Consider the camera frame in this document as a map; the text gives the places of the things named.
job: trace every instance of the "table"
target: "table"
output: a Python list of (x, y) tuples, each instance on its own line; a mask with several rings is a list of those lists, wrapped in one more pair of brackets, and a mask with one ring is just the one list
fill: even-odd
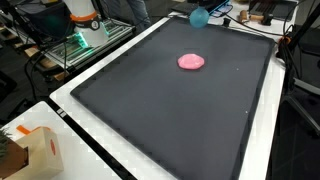
[(121, 180), (45, 102), (36, 104), (3, 127), (8, 128), (13, 140), (23, 136), (16, 130), (18, 125), (23, 125), (29, 130), (47, 126), (57, 134), (64, 171), (52, 180)]
[[(240, 5), (233, 3), (233, 10), (230, 16), (236, 18), (241, 10), (248, 9), (248, 5)], [(287, 23), (291, 25), (295, 21), (294, 12), (293, 19)], [(60, 106), (72, 119), (85, 129), (98, 143), (101, 144), (115, 159), (117, 159), (128, 171), (130, 171), (137, 179), (175, 179), (171, 174), (162, 169), (157, 163), (153, 162), (149, 157), (128, 143), (123, 137), (106, 125), (102, 120), (92, 114), (79, 102), (77, 102), (70, 92), (83, 81), (95, 74), (101, 68), (116, 59), (134, 44), (145, 38), (165, 23), (168, 18), (164, 18), (154, 24), (152, 27), (135, 37), (107, 57), (100, 60), (91, 68), (81, 73), (79, 76), (68, 82), (57, 91), (50, 95), (50, 98), (58, 106)], [(210, 24), (222, 24), (223, 19), (210, 18)], [(273, 33), (282, 34), (283, 21), (273, 20), (272, 26), (261, 26), (258, 23), (250, 22), (249, 26)], [(231, 22), (231, 27), (241, 27)], [(279, 37), (269, 36), (275, 40)], [(244, 156), (242, 170), (239, 179), (241, 180), (260, 180), (265, 179), (271, 144), (276, 123), (276, 117), (280, 102), (281, 90), (284, 80), (285, 68), (282, 60), (275, 57), (276, 47), (271, 57), (265, 81), (261, 90), (261, 97), (254, 117), (251, 134), (249, 137), (247, 150)]]

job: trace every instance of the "black tabletop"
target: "black tabletop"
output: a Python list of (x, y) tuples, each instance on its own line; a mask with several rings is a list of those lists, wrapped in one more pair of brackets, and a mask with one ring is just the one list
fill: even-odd
[[(172, 18), (71, 94), (178, 179), (233, 179), (273, 45)], [(179, 68), (188, 53), (205, 65)]]

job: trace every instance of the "person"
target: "person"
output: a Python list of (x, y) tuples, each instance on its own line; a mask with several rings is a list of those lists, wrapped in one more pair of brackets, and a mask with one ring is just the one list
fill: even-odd
[[(141, 31), (146, 30), (151, 26), (150, 18), (146, 5), (143, 0), (126, 0), (133, 12), (134, 23)], [(104, 0), (104, 3), (108, 7), (108, 13), (110, 17), (121, 17), (120, 0)]]

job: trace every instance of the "green light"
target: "green light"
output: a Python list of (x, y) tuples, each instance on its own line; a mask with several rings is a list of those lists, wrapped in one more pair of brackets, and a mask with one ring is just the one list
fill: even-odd
[(83, 37), (83, 35), (82, 35), (81, 32), (78, 32), (78, 33), (75, 34), (74, 36), (77, 38), (78, 43), (80, 44), (80, 46), (81, 46), (82, 48), (87, 48), (87, 47), (89, 47), (87, 41), (84, 39), (84, 37)]
[(103, 28), (104, 32), (106, 33), (106, 35), (109, 36), (110, 33), (107, 31), (107, 28), (104, 26), (104, 24), (101, 23), (101, 25), (102, 25), (102, 28)]

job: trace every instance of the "cardboard box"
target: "cardboard box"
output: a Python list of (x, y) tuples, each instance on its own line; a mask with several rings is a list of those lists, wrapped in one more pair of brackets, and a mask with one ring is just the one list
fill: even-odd
[(29, 164), (6, 180), (50, 180), (63, 171), (63, 164), (55, 133), (39, 128), (16, 141), (28, 148)]

